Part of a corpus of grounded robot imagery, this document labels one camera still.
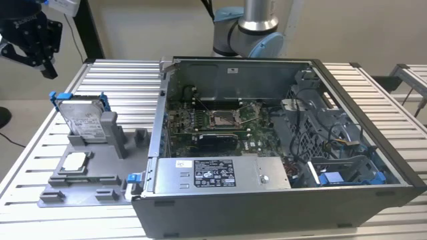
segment black power cable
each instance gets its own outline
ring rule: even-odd
[[[2,137],[5,138],[5,140],[7,140],[7,142],[11,143],[11,144],[14,144],[15,146],[19,146],[19,147],[22,147],[22,148],[26,147],[25,145],[18,144],[17,142],[11,141],[10,138],[9,138],[6,135],[3,135],[1,132],[0,132],[0,136],[2,136]]]
[[[402,100],[402,102],[401,102],[401,106],[405,104],[405,102],[406,102],[406,100],[408,100],[408,97],[409,97],[409,95],[410,95],[410,93],[412,93],[412,90],[413,90],[413,88],[410,88],[410,90],[408,91],[408,93],[406,93],[406,95],[405,95],[405,98],[404,98],[404,100]]]
[[[413,114],[413,117],[416,118],[417,116],[418,116],[418,114],[420,114],[420,111],[421,111],[421,108],[418,107],[417,109],[416,109],[416,112],[414,112],[414,114]]]
[[[214,20],[214,15],[213,15],[213,10],[212,10],[212,0],[200,0],[200,2],[202,3],[204,5],[204,8],[206,10],[206,13],[212,19],[212,22]]]
[[[78,47],[77,47],[77,42],[75,42],[75,37],[74,37],[74,31],[73,31],[71,25],[70,25],[70,23],[69,23],[69,21],[67,21],[66,14],[63,14],[63,17],[65,17],[65,21],[66,21],[66,24],[67,24],[67,27],[69,27],[69,30],[70,30],[70,36],[71,36],[73,45],[74,45],[74,48],[77,49],[81,63],[83,63],[82,55],[81,55],[79,49],[78,49]]]

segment wire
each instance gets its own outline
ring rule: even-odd
[[[70,25],[70,23],[69,23],[69,21],[67,21],[66,14],[63,14],[63,17],[65,17],[65,21],[66,21],[66,24],[67,24],[67,27],[69,27],[69,30],[70,30],[70,36],[71,36],[73,45],[74,45],[74,48],[77,49],[81,63],[83,63],[82,55],[81,55],[79,49],[78,49],[78,47],[77,47],[77,42],[75,42],[75,38],[74,38],[74,31],[73,31],[71,25]]]
[[[317,89],[316,87],[305,87],[305,88],[300,89],[300,90],[294,93],[293,99],[297,98],[300,92],[302,92],[302,91],[305,91],[305,90],[316,90],[316,89]]]
[[[410,93],[412,93],[412,90],[413,90],[413,88],[410,88],[410,90],[408,91],[408,93],[406,93],[406,95],[405,95],[405,98],[404,98],[404,100],[402,100],[402,102],[401,102],[401,106],[405,104],[405,102],[406,102],[406,100],[408,100],[408,97],[409,97],[409,95],[410,95]]]
[[[333,124],[333,125],[329,127],[328,131],[326,131],[326,143],[330,142],[332,129],[333,129],[334,127],[337,127],[337,126],[342,126],[342,127],[345,127],[345,126],[360,126],[360,124],[358,124],[358,123],[348,123],[348,124],[337,123],[337,124]],[[360,141],[360,142],[362,141],[362,127],[361,127],[361,126],[360,126],[358,141]]]
[[[342,139],[338,139],[338,138],[336,138],[336,139],[333,139],[333,140],[337,141],[337,142],[340,142],[341,144],[348,143],[346,141],[344,141]]]
[[[418,108],[416,109],[414,114],[413,114],[413,117],[414,117],[414,118],[418,116],[418,114],[420,114],[420,110],[421,110],[421,108],[418,107]]]
[[[200,0],[200,2],[202,3],[204,8],[205,8],[205,10],[206,10],[206,13],[208,13],[208,15],[209,15],[209,17],[210,17],[210,19],[212,19],[212,22],[213,22],[213,20],[214,20],[214,15],[213,15],[213,10],[212,10],[212,1],[210,1],[210,0],[209,0],[209,1],[206,1],[206,0]]]
[[[22,148],[25,148],[25,147],[26,147],[25,145],[18,144],[17,142],[11,141],[11,140],[10,140],[10,138],[7,138],[7,136],[6,136],[6,135],[3,135],[1,132],[0,132],[0,135],[5,138],[5,140],[7,140],[7,141],[9,141],[9,143],[11,143],[11,144],[14,144],[14,145],[17,145],[17,146],[19,146],[19,147],[22,147]]]

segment aluminum table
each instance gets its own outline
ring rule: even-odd
[[[427,130],[360,67],[324,64],[402,158],[427,182]],[[125,131],[151,128],[159,87],[154,61],[85,63],[66,92],[109,98]],[[46,116],[0,184],[0,239],[146,239],[130,205],[38,208],[37,200],[63,153],[69,132],[54,110]],[[427,194],[382,210],[360,227],[204,239],[427,239]]]

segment hard drive label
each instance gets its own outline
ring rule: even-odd
[[[71,122],[83,139],[105,138],[99,120],[95,117],[75,117]]]
[[[234,187],[236,174],[232,160],[194,160],[193,185],[197,188]]]

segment blue plastic latch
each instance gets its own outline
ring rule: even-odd
[[[105,112],[110,112],[110,111],[111,111],[111,108],[109,107],[107,97],[106,97],[106,95],[103,94],[103,92],[99,93],[98,99],[101,100],[101,103],[103,104],[103,110],[105,110]]]
[[[61,92],[59,94],[57,94],[55,99],[57,100],[69,100],[69,99],[71,99],[71,97],[73,97],[71,93]]]
[[[236,19],[242,16],[244,9],[241,6],[221,7],[214,12],[213,22],[220,22],[229,19]]]
[[[142,175],[139,173],[130,173],[126,176],[126,183],[127,184],[139,184],[142,181]]]
[[[318,176],[318,181],[321,185],[338,184],[344,182],[344,179],[337,171],[324,172]]]
[[[384,173],[381,173],[380,171],[376,173],[373,179],[369,181],[369,183],[372,185],[380,185],[385,183],[385,176]]]
[[[59,109],[58,109],[58,106],[55,105],[55,102],[54,102],[54,100],[55,100],[55,91],[50,91],[50,93],[47,94],[47,99],[51,102],[55,111],[58,112]]]

